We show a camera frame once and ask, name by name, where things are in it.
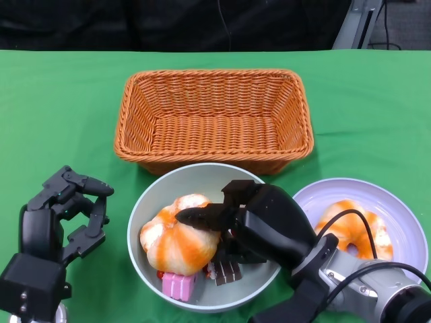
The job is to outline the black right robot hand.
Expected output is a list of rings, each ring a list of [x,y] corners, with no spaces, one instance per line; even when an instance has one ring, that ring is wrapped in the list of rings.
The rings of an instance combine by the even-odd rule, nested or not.
[[[253,180],[233,180],[222,203],[180,211],[176,219],[195,229],[220,233],[214,259],[240,264],[268,260],[296,268],[316,244],[303,210],[281,188]]]

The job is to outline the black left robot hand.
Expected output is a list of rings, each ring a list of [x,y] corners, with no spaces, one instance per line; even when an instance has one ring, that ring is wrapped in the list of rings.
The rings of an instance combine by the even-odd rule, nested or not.
[[[70,166],[63,166],[42,186],[21,210],[19,249],[21,253],[67,266],[104,242],[103,226],[110,221],[106,215],[106,199],[114,194],[114,189],[105,182],[74,172]],[[89,222],[69,234],[69,243],[64,246],[61,222],[80,213]]]

